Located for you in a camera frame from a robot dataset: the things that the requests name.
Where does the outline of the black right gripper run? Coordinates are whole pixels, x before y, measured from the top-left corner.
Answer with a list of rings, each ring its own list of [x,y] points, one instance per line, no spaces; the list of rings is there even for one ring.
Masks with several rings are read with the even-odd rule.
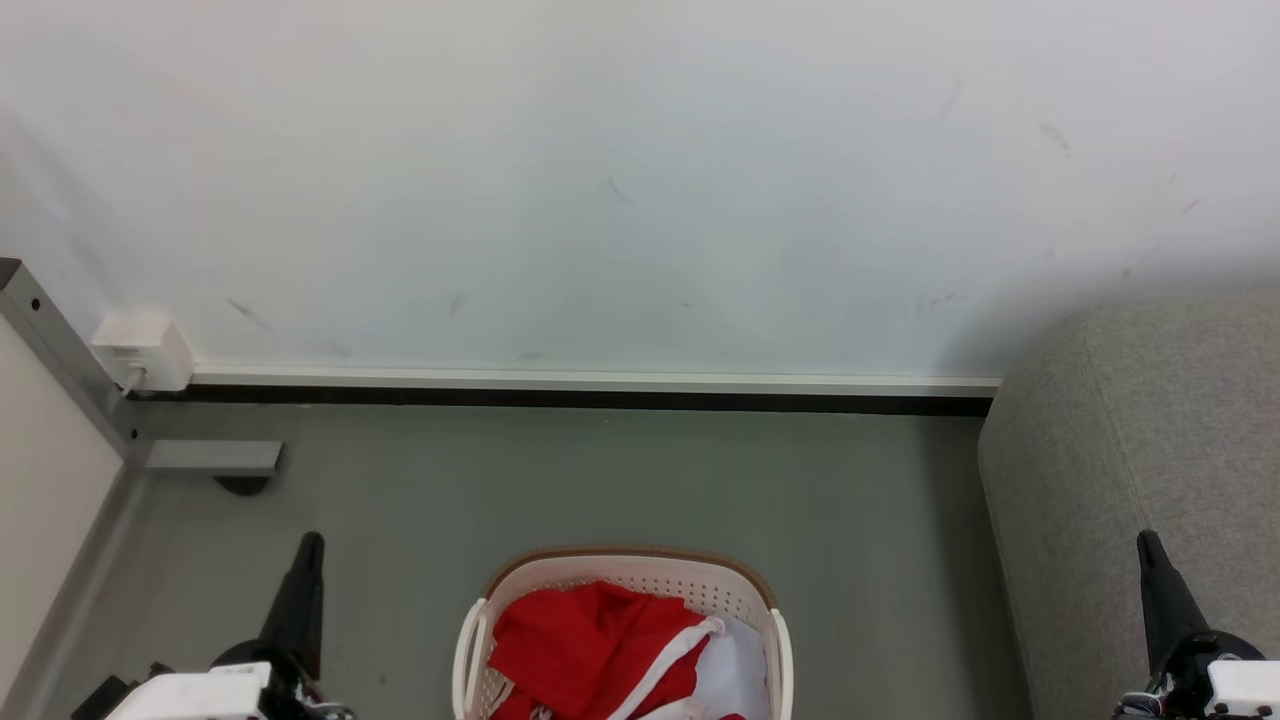
[[[1117,720],[1206,720],[1208,665],[1215,660],[1267,659],[1236,635],[1210,632],[1157,532],[1142,530],[1135,544],[1146,652],[1155,674],[1144,689],[1121,697]],[[1188,643],[1188,637],[1194,641]]]

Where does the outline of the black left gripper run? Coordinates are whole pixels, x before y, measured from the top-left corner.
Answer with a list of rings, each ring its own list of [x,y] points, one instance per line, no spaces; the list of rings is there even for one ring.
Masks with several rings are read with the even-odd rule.
[[[252,674],[259,697],[246,720],[353,720],[353,710],[329,700],[321,676],[325,539],[307,532],[275,593],[262,625],[262,641],[229,648],[214,673]]]

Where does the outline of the red and white jacket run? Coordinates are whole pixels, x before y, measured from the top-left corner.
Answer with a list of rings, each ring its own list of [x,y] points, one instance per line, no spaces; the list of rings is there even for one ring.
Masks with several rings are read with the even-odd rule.
[[[763,635],[608,582],[540,589],[497,619],[486,720],[772,720]]]

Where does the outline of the white plastic laundry basket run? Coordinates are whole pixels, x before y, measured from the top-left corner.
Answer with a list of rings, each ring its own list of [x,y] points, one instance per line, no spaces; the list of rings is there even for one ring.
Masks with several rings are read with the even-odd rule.
[[[512,559],[468,609],[454,646],[454,720],[489,720],[504,678],[486,665],[493,626],[517,598],[545,588],[609,582],[630,591],[678,597],[694,611],[735,618],[759,632],[767,661],[769,720],[792,720],[794,650],[787,623],[765,578],[737,559],[659,546],[584,544],[534,550]]]

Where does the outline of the grey fabric sofa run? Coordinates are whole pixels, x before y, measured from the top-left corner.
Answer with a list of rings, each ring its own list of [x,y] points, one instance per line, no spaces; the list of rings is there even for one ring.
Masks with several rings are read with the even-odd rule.
[[[1137,537],[1208,624],[1280,660],[1280,292],[1124,299],[1046,331],[978,461],[1033,720],[1149,678]]]

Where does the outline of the white side panel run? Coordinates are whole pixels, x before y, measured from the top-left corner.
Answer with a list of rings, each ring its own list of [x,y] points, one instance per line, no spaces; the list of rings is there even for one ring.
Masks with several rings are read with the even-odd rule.
[[[122,468],[19,332],[0,316],[0,707]]]

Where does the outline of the white and black skirting board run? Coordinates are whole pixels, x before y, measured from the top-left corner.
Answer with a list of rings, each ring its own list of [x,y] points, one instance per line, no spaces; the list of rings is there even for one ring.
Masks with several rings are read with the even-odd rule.
[[[201,363],[141,402],[984,416],[997,377],[426,370]]]

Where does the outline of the grey metal foot bracket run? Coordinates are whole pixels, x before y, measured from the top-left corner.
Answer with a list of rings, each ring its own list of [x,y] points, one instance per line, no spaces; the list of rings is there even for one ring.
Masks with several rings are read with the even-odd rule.
[[[157,439],[140,455],[140,469],[161,475],[273,477],[285,455],[279,439]]]

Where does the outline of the white wall socket box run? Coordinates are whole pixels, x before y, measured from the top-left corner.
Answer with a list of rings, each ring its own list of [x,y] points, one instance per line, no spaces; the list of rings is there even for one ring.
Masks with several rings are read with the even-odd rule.
[[[113,314],[99,325],[90,347],[125,392],[180,392],[195,374],[192,347],[164,313]]]

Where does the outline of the grey metal frame post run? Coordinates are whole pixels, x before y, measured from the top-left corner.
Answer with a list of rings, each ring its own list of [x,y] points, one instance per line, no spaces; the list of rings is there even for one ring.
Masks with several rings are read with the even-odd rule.
[[[19,259],[0,258],[0,316],[9,322],[125,466],[134,468],[137,428],[129,401]]]

